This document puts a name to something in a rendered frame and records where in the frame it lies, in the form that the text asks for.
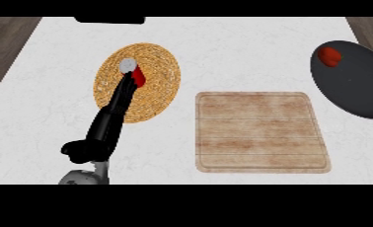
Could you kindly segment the round woven straw placemat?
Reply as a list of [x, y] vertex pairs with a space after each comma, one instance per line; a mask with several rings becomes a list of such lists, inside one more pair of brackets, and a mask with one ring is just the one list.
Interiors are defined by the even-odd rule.
[[123, 78], [120, 62], [138, 61], [145, 75], [145, 85], [138, 89], [124, 122], [138, 123], [154, 118], [171, 104], [182, 84], [182, 70], [170, 51], [152, 43], [135, 43], [118, 49], [104, 61], [93, 82], [93, 98], [102, 108], [108, 105]]

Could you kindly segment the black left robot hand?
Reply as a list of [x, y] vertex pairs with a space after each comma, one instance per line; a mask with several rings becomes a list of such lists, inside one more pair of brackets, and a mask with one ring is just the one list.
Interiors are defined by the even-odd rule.
[[117, 85], [110, 104], [101, 109], [86, 138], [67, 143], [62, 153], [76, 164], [105, 162], [115, 150], [126, 113], [132, 104], [138, 84], [127, 73]]

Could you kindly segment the wooden cutting board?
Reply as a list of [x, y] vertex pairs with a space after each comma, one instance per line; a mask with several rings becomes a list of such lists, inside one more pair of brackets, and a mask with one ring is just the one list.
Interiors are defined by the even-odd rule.
[[303, 92], [201, 92], [195, 164], [207, 173], [323, 174], [331, 160]]

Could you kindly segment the red can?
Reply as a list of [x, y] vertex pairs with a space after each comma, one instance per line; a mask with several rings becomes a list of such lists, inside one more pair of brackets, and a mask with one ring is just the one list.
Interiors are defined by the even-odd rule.
[[135, 83], [138, 84], [138, 87], [142, 88], [146, 83], [146, 77], [135, 58], [124, 58], [121, 60], [120, 71], [123, 74], [132, 73]]

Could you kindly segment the black appliance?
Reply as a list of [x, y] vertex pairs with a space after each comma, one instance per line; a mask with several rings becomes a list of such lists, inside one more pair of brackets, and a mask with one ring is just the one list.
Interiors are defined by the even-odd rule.
[[146, 17], [74, 17], [80, 23], [142, 25]]

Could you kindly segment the dark grey pan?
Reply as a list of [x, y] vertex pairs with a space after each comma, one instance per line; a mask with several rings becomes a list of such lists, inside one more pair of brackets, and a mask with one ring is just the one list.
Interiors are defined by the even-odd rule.
[[[325, 47], [342, 55], [334, 67], [319, 59]], [[348, 113], [373, 119], [373, 50], [347, 40], [323, 43], [312, 54], [312, 77], [334, 104]]]

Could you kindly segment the red bell pepper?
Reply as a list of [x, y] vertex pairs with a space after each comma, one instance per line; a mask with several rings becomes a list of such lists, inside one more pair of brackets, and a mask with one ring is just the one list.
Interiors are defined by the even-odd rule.
[[322, 47], [317, 51], [320, 62], [328, 67], [335, 67], [342, 59], [341, 52], [334, 47]]

